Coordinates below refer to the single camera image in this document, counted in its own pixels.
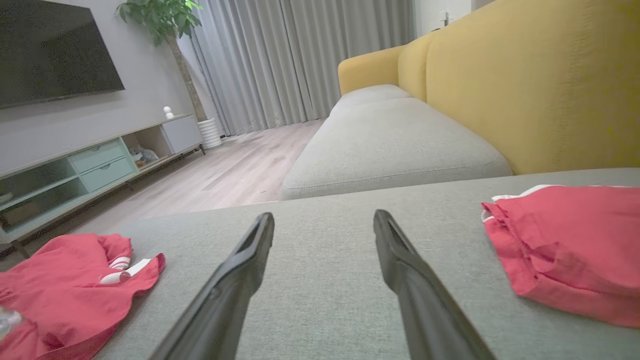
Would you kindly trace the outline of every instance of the white plant pot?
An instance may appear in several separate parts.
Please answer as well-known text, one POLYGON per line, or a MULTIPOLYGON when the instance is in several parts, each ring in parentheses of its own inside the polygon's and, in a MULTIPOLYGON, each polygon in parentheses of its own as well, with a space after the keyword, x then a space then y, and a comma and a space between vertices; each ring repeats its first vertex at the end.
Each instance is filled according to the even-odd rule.
POLYGON ((198 123, 198 127, 200 128, 200 134, 202 134, 202 147, 204 147, 205 150, 222 146, 222 140, 220 140, 220 133, 218 132, 216 119, 201 121, 198 123))

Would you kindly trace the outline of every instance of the tv cabinet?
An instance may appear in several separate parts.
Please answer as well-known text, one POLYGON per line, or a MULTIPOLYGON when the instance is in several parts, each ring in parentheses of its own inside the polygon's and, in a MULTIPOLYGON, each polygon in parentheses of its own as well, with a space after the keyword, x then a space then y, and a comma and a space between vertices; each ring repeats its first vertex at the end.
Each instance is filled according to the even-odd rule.
POLYGON ((65 154, 0 174, 0 243, 28 256, 21 239, 82 205, 175 158, 202 149, 192 115, 180 115, 148 127, 88 144, 65 154), (129 149, 153 150, 158 160, 137 166, 129 149))

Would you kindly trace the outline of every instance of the gray curtain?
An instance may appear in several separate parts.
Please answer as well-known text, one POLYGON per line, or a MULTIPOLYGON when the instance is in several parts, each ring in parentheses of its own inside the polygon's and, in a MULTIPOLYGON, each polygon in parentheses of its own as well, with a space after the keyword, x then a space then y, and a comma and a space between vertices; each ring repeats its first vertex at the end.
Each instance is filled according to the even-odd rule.
POLYGON ((226 135, 325 118, 340 61, 413 40, 411 0, 206 0, 192 38, 226 135))

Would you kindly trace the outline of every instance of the television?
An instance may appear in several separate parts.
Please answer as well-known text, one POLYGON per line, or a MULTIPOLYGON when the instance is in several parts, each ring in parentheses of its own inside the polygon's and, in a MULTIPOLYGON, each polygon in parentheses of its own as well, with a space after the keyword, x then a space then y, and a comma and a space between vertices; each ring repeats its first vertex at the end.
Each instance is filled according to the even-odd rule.
POLYGON ((0 109, 117 90, 124 86, 90 9, 0 0, 0 109))

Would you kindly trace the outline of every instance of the bowl on shelf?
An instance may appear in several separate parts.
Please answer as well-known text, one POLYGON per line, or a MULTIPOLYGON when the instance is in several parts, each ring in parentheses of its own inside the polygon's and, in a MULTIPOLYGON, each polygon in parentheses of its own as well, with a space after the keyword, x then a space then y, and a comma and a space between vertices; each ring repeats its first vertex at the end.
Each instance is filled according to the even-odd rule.
POLYGON ((13 193, 2 194, 0 195, 0 204, 4 204, 11 199, 13 199, 13 193))

